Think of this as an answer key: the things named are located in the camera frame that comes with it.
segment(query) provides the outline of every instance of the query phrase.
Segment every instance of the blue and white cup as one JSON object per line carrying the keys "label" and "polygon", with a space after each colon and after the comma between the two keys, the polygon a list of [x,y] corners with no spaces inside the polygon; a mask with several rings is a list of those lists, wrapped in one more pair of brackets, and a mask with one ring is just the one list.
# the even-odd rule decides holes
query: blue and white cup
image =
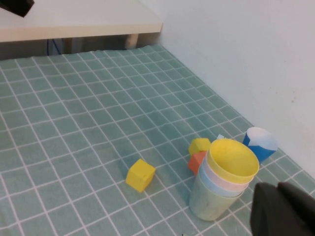
{"label": "blue and white cup", "polygon": [[243,144],[248,146],[262,163],[278,149],[278,142],[270,132],[258,127],[247,130]]}

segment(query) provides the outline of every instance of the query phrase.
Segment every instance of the toy block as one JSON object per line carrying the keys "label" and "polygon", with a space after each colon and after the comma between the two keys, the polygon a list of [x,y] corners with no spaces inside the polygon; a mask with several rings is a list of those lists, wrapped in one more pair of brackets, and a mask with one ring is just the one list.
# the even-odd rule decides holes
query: toy block
{"label": "toy block", "polygon": [[188,162],[188,168],[192,170],[195,176],[198,174],[199,166],[202,163],[202,160],[205,158],[207,151],[201,151],[191,155],[191,158]]}
{"label": "toy block", "polygon": [[153,166],[139,159],[129,169],[126,183],[141,193],[153,179],[155,171]]}
{"label": "toy block", "polygon": [[207,151],[210,148],[209,139],[194,139],[189,146],[189,154],[193,155],[200,151]]}

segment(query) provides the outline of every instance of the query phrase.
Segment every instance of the yellow cube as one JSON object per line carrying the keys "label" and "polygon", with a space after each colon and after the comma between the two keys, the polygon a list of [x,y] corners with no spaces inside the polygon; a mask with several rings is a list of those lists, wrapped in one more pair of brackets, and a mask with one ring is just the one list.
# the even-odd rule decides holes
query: yellow cube
{"label": "yellow cube", "polygon": [[194,139],[189,146],[189,154],[193,155],[200,151],[207,151],[210,148],[209,139]]}
{"label": "yellow cube", "polygon": [[153,179],[155,171],[153,166],[139,159],[130,168],[126,183],[141,193]]}

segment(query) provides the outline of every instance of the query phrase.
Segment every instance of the black cable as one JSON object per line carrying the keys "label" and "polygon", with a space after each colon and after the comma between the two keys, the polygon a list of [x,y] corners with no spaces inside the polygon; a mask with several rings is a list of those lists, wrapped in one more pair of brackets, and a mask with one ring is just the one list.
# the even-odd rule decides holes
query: black cable
{"label": "black cable", "polygon": [[49,56],[49,39],[47,39],[47,46],[46,46],[46,50],[47,50],[47,55]]}
{"label": "black cable", "polygon": [[59,51],[59,48],[57,47],[56,42],[55,42],[54,39],[53,39],[53,43],[54,43],[54,45],[55,45],[55,47],[56,47],[56,50],[57,50],[58,54],[61,55],[61,53],[60,53],[60,51]]}

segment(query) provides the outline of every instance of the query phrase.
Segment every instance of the pink cup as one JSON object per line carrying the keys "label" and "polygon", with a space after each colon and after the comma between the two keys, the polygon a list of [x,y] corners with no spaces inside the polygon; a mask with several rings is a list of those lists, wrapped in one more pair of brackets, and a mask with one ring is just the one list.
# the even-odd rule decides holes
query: pink cup
{"label": "pink cup", "polygon": [[247,188],[247,186],[249,185],[249,183],[232,183],[229,182],[223,178],[221,178],[220,176],[218,176],[209,166],[207,158],[204,158],[202,161],[202,166],[204,167],[204,171],[207,174],[207,176],[211,179],[211,181],[213,183],[215,183],[216,185],[220,186],[221,188],[224,188],[226,190],[230,190],[230,191],[242,191],[245,188]]}

